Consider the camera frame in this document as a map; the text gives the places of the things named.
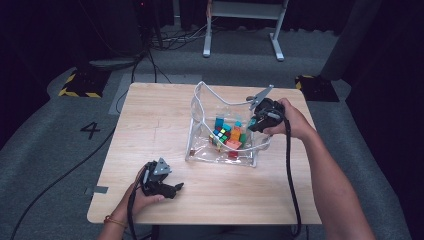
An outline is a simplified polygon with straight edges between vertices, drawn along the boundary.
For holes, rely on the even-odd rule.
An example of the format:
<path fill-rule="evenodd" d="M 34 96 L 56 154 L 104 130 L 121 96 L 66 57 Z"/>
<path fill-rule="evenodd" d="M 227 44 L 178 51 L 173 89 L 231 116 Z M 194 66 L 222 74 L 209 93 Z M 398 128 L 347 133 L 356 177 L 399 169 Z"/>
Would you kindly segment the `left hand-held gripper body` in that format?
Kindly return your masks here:
<path fill-rule="evenodd" d="M 163 158 L 158 161 L 148 162 L 144 166 L 141 177 L 141 188 L 146 196 L 161 195 L 162 192 L 171 192 L 171 185 L 163 183 L 163 180 L 171 173 L 170 166 Z"/>

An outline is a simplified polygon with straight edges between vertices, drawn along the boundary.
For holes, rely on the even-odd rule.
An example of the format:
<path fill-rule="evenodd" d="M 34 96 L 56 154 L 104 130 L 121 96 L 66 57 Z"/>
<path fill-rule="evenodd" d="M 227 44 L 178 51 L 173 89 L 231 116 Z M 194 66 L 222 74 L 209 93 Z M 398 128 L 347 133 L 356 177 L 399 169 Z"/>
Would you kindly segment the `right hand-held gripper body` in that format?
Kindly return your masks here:
<path fill-rule="evenodd" d="M 253 111 L 253 116 L 258 117 L 257 125 L 261 125 L 265 129 L 275 127 L 285 120 L 284 106 L 267 97 L 272 89 L 273 85 L 269 85 L 256 95 L 246 98 L 246 101 L 251 104 L 249 109 Z"/>

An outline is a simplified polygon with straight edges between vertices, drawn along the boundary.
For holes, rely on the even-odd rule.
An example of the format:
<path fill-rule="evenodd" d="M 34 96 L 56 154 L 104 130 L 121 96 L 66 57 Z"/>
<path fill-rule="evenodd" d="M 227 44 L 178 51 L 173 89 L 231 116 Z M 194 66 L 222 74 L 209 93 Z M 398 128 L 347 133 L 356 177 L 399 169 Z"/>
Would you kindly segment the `person's right hand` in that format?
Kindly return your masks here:
<path fill-rule="evenodd" d="M 300 140 L 309 139 L 316 133 L 316 130 L 309 124 L 304 115 L 295 108 L 287 98 L 281 98 L 278 103 L 282 104 L 285 108 L 285 117 L 291 126 L 291 136 Z M 275 127 L 268 127 L 263 130 L 265 134 L 287 134 L 288 130 L 284 123 Z"/>

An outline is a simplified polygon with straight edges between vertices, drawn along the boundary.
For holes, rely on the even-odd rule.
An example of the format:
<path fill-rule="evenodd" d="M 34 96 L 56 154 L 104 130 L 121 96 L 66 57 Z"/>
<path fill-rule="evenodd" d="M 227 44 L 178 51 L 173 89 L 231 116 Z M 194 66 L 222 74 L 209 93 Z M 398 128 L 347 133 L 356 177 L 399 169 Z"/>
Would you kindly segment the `person's left hand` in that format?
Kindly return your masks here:
<path fill-rule="evenodd" d="M 135 197 L 133 201 L 133 207 L 131 208 L 132 215 L 138 215 L 145 207 L 165 199 L 163 195 L 145 196 L 141 190 L 137 189 L 139 185 L 139 177 L 141 173 L 143 172 L 143 170 L 144 168 L 141 168 L 139 170 L 139 172 L 137 173 L 135 177 L 134 182 L 129 185 L 122 199 L 120 200 L 116 208 L 113 210 L 111 216 L 113 217 L 114 220 L 118 220 L 120 222 L 127 221 L 127 217 L 128 217 L 127 205 L 133 190 L 135 190 Z"/>

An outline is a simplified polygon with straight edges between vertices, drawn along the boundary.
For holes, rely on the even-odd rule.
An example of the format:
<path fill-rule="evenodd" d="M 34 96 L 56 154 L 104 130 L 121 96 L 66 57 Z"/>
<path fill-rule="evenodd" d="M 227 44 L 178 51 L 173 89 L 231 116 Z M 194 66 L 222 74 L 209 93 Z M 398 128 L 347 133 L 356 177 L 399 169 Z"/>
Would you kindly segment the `black yellow striped floor plate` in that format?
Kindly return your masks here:
<path fill-rule="evenodd" d="M 307 101 L 339 101 L 332 83 L 321 76 L 299 75 L 295 78 L 295 87 L 303 93 Z"/>
<path fill-rule="evenodd" d="M 110 75 L 110 71 L 74 70 L 64 83 L 59 96 L 102 98 Z"/>

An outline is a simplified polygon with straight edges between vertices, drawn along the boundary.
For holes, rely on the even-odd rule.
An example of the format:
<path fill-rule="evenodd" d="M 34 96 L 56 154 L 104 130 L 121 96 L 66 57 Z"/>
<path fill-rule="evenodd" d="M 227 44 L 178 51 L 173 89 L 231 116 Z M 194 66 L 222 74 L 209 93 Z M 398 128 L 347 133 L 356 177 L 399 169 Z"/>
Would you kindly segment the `grey tape strip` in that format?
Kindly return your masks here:
<path fill-rule="evenodd" d="M 93 186 L 87 187 L 84 191 L 85 195 L 93 196 L 95 193 L 106 194 L 108 191 L 107 187 L 104 186 Z"/>

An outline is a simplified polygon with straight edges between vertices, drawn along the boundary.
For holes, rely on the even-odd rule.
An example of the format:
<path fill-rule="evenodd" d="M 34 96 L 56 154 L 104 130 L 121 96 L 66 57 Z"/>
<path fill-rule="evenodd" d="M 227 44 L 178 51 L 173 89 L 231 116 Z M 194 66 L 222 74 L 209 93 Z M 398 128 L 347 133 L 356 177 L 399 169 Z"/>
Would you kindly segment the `white metal stand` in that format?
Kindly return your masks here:
<path fill-rule="evenodd" d="M 274 49 L 276 59 L 285 59 L 278 38 L 285 18 L 289 0 L 281 3 L 247 3 L 247 2 L 224 2 L 220 0 L 208 0 L 206 7 L 206 35 L 202 55 L 205 58 L 211 56 L 212 43 L 212 18 L 230 17 L 259 20 L 275 20 L 275 30 L 269 34 L 270 42 Z"/>

